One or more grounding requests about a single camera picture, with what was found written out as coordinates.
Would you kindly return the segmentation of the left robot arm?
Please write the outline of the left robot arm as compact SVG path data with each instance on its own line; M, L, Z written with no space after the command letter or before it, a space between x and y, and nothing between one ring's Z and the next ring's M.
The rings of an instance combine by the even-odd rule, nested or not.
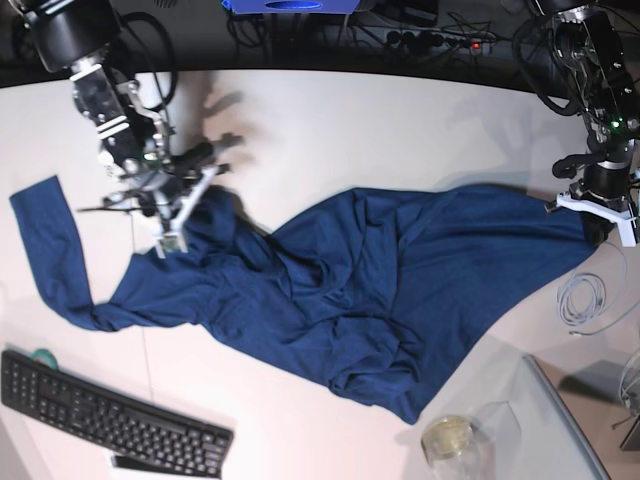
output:
M603 243L616 230L624 247L639 244L639 92L628 72L622 40L604 9L594 1L538 1L536 11L512 37L519 71L538 98L556 114L579 115L587 131L585 152L552 166L570 180L549 210L580 214L586 240ZM554 102L530 70L522 44L536 33L545 41L568 94Z

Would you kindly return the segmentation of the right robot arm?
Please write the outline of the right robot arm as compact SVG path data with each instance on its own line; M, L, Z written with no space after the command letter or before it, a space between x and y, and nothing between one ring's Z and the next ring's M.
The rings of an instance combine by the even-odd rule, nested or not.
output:
M146 14L120 16L108 1L14 1L45 69L69 72L76 109L91 121L100 142L98 158L118 191L103 198L102 211L138 211L154 220L159 257L188 250L185 225L215 176L229 167L217 157L242 143L226 134L186 152L171 151L171 93L156 107L140 98L134 73L109 55L121 32Z

